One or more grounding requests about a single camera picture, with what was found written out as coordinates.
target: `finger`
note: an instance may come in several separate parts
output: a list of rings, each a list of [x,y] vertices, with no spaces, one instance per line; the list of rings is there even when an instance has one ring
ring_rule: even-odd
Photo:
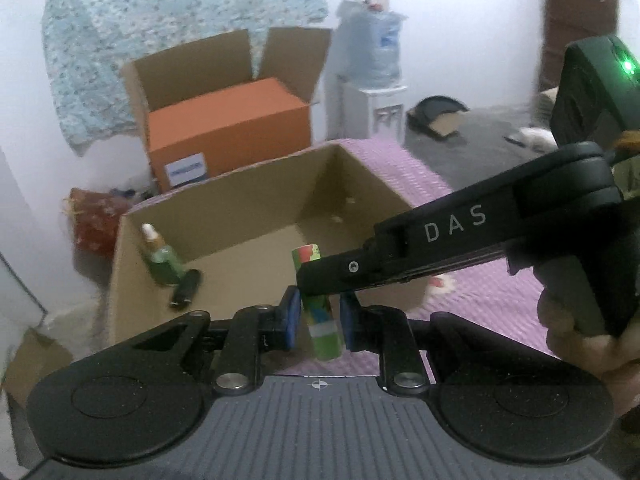
[[[602,376],[607,385],[618,416],[640,404],[640,364],[631,363]]]
[[[616,342],[611,336],[584,337],[578,332],[557,334],[549,332],[549,349],[563,361],[600,377],[604,372],[621,366],[612,357]]]
[[[623,363],[640,359],[640,319],[631,320],[625,333],[620,336],[617,350],[617,357]]]
[[[552,332],[572,332],[575,326],[574,316],[565,309],[555,297],[544,290],[538,301],[538,320]]]

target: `open cardboard box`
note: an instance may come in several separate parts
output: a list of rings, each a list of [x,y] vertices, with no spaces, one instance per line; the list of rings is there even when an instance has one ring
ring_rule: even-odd
[[[162,191],[308,148],[309,105],[331,34],[272,28],[255,78],[246,30],[126,64],[130,105]]]
[[[229,319],[240,308],[277,304],[296,282],[291,251],[317,244],[325,256],[361,247],[373,226],[410,209],[340,144],[328,143],[192,184],[123,217],[110,291],[110,342],[173,319],[170,288],[158,287],[140,253],[140,226],[151,223],[203,273],[191,308]],[[426,286],[367,291],[367,303],[408,309]]]

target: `purple bedsheet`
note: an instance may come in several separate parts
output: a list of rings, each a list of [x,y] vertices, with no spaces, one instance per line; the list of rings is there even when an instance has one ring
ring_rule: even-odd
[[[352,139],[336,142],[353,153],[413,206],[431,202],[450,193],[449,187],[437,174],[395,144],[377,140]],[[408,312],[408,317],[429,319],[432,312],[452,312],[494,332],[548,352],[545,330],[536,317],[536,303],[542,286],[530,269],[523,270],[516,276],[509,276],[506,262],[499,260],[452,272],[446,277],[445,282],[452,283],[450,292],[424,294],[424,299],[418,302],[416,308]],[[394,292],[401,290],[398,287],[411,286],[408,284],[383,287],[389,289],[385,296],[390,301],[388,300],[386,304],[395,306],[392,304]],[[363,304],[368,303],[366,298],[368,294],[369,291],[358,294]],[[345,352],[339,359],[327,363],[305,360],[286,367],[280,373],[310,376],[377,374],[378,356],[368,352],[358,354]]]

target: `green led light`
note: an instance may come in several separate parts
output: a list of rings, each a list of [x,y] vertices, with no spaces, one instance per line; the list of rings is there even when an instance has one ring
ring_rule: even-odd
[[[633,75],[636,73],[636,66],[628,60],[622,63],[622,68],[624,68],[628,74]]]

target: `white label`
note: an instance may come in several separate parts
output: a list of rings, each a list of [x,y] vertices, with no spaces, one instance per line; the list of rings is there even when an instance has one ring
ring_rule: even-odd
[[[325,321],[309,327],[311,337],[324,337],[325,335],[337,334],[338,326],[335,321]]]
[[[471,218],[475,220],[475,222],[473,222],[475,227],[481,226],[486,223],[486,215],[480,211],[481,209],[482,204],[477,204],[473,206],[469,211],[469,213],[471,214]],[[463,224],[467,226],[469,225],[468,219],[463,219],[462,216],[460,216],[460,218],[462,219],[462,221],[460,221],[455,215],[449,216],[449,236],[453,236],[455,231],[464,232],[465,227],[463,226]],[[435,242],[438,238],[440,238],[440,228],[436,223],[431,222],[429,224],[425,224],[424,230],[427,233],[427,240],[429,242]]]
[[[164,167],[166,176],[169,178],[171,187],[180,186],[193,180],[199,180],[207,176],[207,165],[204,162],[204,155],[196,153],[186,156],[181,160],[176,160]]]

